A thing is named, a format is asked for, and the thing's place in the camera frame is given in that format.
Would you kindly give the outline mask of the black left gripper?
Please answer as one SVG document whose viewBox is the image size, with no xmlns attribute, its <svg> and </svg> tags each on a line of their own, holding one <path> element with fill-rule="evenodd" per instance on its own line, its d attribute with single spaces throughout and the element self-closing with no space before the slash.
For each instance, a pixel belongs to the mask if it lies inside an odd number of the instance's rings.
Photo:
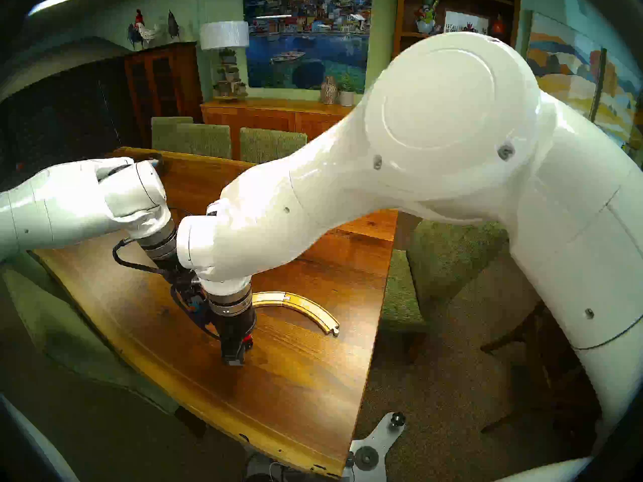
<svg viewBox="0 0 643 482">
<path fill-rule="evenodd" d="M 179 287 L 200 285 L 195 271 L 182 266 L 178 259 L 164 260 L 164 279 L 170 285 Z"/>
</svg>

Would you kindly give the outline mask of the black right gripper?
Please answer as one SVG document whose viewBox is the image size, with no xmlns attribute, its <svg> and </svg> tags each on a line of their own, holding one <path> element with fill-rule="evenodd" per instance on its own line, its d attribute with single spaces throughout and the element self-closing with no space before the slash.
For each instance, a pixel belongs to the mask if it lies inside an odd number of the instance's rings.
<svg viewBox="0 0 643 482">
<path fill-rule="evenodd" d="M 256 312 L 246 309 L 236 316 L 216 315 L 216 329 L 221 341 L 222 351 L 237 351 L 225 353 L 224 364 L 227 366 L 242 366 L 245 363 L 246 351 L 253 344 L 252 331 L 256 325 Z"/>
</svg>

